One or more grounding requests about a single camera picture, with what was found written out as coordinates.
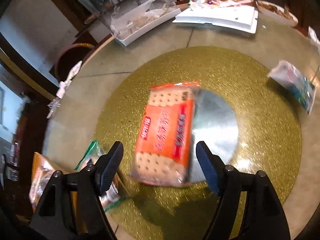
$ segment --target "orange cracker package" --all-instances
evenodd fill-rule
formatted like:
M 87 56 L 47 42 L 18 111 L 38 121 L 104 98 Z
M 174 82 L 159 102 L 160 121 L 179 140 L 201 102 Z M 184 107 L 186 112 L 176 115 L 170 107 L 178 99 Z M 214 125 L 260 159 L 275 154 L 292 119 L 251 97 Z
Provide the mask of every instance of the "orange cracker package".
M 137 139 L 131 178 L 156 186 L 182 187 L 189 165 L 197 82 L 151 88 Z

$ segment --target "white styrofoam tray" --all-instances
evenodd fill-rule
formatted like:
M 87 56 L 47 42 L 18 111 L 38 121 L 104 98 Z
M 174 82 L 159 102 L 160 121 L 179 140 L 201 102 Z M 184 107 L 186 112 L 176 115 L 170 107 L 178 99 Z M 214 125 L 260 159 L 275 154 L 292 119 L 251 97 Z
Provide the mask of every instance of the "white styrofoam tray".
M 154 9 L 154 10 L 150 10 L 150 11 L 161 14 L 161 12 L 163 10 L 162 9 Z M 141 29 L 132 33 L 130 36 L 126 37 L 124 40 L 120 40 L 117 37 L 116 37 L 116 39 L 119 42 L 121 42 L 123 45 L 128 46 L 131 42 L 135 41 L 137 38 L 139 38 L 143 34 L 147 33 L 148 31 L 152 30 L 153 28 L 157 27 L 161 23 L 164 23 L 165 21 L 177 16 L 179 13 L 181 13 L 180 8 L 169 8 L 168 13 L 166 13 L 165 15 L 159 17 L 158 19 L 144 25 Z
M 190 8 L 176 16 L 174 23 L 211 23 L 212 25 L 256 33 L 258 11 L 252 6 L 204 8 L 192 11 Z

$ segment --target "glass surface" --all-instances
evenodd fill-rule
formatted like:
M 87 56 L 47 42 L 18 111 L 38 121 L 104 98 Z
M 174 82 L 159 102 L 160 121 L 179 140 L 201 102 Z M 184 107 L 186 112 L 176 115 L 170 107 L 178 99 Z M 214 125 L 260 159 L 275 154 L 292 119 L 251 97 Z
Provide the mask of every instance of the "glass surface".
M 284 59 L 295 65 L 310 80 L 319 67 L 319 54 L 308 38 L 296 29 L 277 23 L 261 13 L 258 17 L 257 31 L 252 35 L 209 25 L 202 25 L 201 28 L 179 26 L 170 20 L 141 36 L 128 47 L 115 40 L 109 42 L 85 63 L 66 92 L 60 108 L 50 120 L 43 153 L 57 164 L 69 170 L 74 169 L 94 138 L 98 117 L 105 101 L 115 88 L 131 72 L 153 58 L 193 46 L 232 49 L 254 58 L 269 70 L 275 67 L 279 60 Z M 318 105 L 316 96 L 310 116 L 307 116 L 303 109 L 299 109 L 297 113 L 303 142 L 307 143 L 302 143 L 298 175 L 300 179 L 296 181 L 292 195 L 289 195 L 284 205 L 289 228 L 295 233 L 299 230 L 297 218 L 301 215 L 299 223 L 306 224 L 307 217 L 312 216 L 318 205 L 319 198 L 315 197 L 317 193 L 312 191 L 312 194 L 303 198 L 305 203 L 314 204 L 299 208 L 303 204 L 299 198 L 299 187 L 308 184 L 308 179 L 303 175 L 308 170 L 308 165 L 311 165 L 307 160 L 314 158 L 318 151 L 315 135 L 315 127 L 320 125 Z

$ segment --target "screw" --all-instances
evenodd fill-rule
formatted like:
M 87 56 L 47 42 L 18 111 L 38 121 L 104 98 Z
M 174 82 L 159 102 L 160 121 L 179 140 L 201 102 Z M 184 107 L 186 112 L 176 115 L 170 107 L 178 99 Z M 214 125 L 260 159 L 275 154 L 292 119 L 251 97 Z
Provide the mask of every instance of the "screw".
M 226 165 L 225 168 L 226 168 L 227 171 L 233 171 L 233 170 L 235 169 L 235 168 L 234 168 L 232 165 L 230 165 L 230 164 Z
M 93 164 L 89 164 L 86 166 L 85 168 L 87 171 L 92 171 L 94 169 L 94 165 Z
M 260 177 L 264 177 L 266 175 L 266 173 L 264 171 L 258 171 L 258 175 Z
M 55 171 L 55 172 L 53 173 L 53 176 L 54 176 L 55 178 L 59 177 L 60 175 L 61 175 L 61 171 Z

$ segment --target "plastic bag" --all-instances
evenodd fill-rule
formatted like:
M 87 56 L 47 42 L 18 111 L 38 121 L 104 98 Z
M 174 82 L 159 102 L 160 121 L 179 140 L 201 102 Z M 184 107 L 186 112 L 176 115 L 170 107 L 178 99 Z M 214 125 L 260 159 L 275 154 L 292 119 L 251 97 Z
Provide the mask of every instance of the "plastic bag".
M 160 14 L 152 11 L 147 12 L 151 3 L 154 1 L 155 0 L 148 0 L 120 17 L 118 17 L 118 13 L 115 9 L 115 12 L 111 17 L 110 25 L 110 29 L 114 36 L 120 40 L 124 40 L 146 24 L 158 19 Z
M 182 187 L 187 177 L 197 82 L 151 88 L 130 177 L 157 186 Z
M 78 163 L 78 165 L 75 167 L 75 171 L 82 170 L 85 166 L 89 164 L 95 164 L 99 157 L 104 154 L 105 152 L 100 147 L 98 141 L 92 141 L 84 153 L 83 158 Z
M 291 91 L 310 114 L 316 97 L 316 87 L 295 66 L 288 61 L 280 60 L 267 76 Z
M 103 148 L 99 145 L 98 141 L 92 141 L 84 157 L 76 166 L 75 171 L 82 170 L 89 164 L 95 164 L 101 155 L 105 154 Z M 123 200 L 129 197 L 128 191 L 124 187 L 118 174 L 112 180 L 110 189 L 107 190 L 100 198 L 103 210 L 106 212 L 111 208 L 120 204 Z
M 36 173 L 34 174 L 29 192 L 29 199 L 34 210 L 39 203 L 45 186 L 47 186 L 51 175 L 54 172 L 55 169 L 51 168 L 50 166 L 47 168 L 45 168 L 44 166 L 39 166 L 36 169 Z

